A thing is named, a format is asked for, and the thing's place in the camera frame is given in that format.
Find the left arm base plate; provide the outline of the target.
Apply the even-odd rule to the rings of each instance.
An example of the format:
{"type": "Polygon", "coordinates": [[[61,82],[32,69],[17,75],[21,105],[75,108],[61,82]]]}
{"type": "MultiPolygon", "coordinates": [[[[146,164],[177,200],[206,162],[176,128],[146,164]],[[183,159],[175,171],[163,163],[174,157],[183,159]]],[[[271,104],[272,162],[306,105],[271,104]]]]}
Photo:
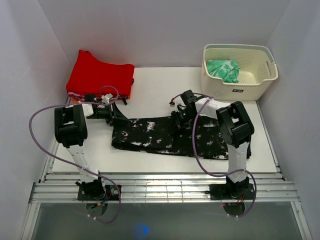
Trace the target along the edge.
{"type": "Polygon", "coordinates": [[[109,201],[118,201],[119,200],[119,193],[122,191],[122,185],[118,184],[118,188],[114,185],[106,184],[105,185],[105,194],[103,197],[94,198],[93,196],[85,194],[81,187],[78,188],[78,193],[76,199],[78,201],[103,201],[108,199],[109,201]]]}

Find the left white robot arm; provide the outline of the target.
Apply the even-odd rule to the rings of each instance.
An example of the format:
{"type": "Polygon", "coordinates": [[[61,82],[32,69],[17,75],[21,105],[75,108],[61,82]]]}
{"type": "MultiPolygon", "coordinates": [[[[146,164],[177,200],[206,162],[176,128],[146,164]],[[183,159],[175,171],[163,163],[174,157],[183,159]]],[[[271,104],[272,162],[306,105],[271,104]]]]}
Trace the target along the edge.
{"type": "Polygon", "coordinates": [[[88,138],[87,119],[103,119],[110,126],[126,124],[129,119],[122,114],[113,95],[107,94],[97,101],[94,94],[85,95],[85,102],[54,109],[54,135],[58,143],[72,156],[80,174],[77,185],[82,193],[95,200],[106,195],[106,187],[97,167],[85,155],[85,140],[88,138]]]}

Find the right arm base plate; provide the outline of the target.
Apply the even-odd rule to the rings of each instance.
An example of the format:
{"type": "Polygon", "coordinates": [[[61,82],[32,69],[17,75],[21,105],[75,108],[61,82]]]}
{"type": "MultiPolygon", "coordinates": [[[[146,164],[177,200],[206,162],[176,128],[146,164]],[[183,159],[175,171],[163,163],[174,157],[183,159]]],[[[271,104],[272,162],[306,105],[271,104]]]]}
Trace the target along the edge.
{"type": "Polygon", "coordinates": [[[204,193],[210,195],[211,200],[253,200],[255,188],[249,183],[245,187],[232,188],[230,184],[210,184],[204,193]]]}

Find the black white tie-dye trousers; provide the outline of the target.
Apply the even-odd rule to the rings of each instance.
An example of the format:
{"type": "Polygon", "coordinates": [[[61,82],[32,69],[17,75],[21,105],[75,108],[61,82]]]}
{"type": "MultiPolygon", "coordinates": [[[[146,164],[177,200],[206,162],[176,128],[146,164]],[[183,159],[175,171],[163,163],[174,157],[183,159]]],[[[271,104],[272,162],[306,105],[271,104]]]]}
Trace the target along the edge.
{"type": "MultiPolygon", "coordinates": [[[[175,135],[170,135],[171,118],[131,118],[127,125],[113,127],[111,146],[118,150],[173,155],[193,158],[193,120],[175,135]]],[[[196,151],[199,158],[228,160],[228,147],[222,138],[218,121],[201,115],[195,129],[196,151]]]]}

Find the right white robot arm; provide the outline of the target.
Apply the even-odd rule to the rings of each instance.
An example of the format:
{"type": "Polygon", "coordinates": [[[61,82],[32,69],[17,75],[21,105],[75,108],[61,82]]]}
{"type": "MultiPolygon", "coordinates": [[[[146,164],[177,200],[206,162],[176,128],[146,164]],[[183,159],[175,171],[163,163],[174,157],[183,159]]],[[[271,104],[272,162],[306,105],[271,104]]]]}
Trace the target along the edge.
{"type": "Polygon", "coordinates": [[[223,174],[226,182],[209,185],[205,194],[209,195],[211,200],[255,199],[256,187],[250,183],[254,177],[247,170],[255,129],[243,103],[219,102],[204,94],[193,93],[192,90],[179,94],[179,97],[185,105],[183,109],[180,109],[174,99],[169,103],[174,107],[174,111],[171,112],[171,133],[176,133],[187,121],[193,120],[191,139],[193,153],[196,154],[196,126],[200,114],[204,114],[217,120],[222,139],[227,145],[228,170],[223,174]]]}

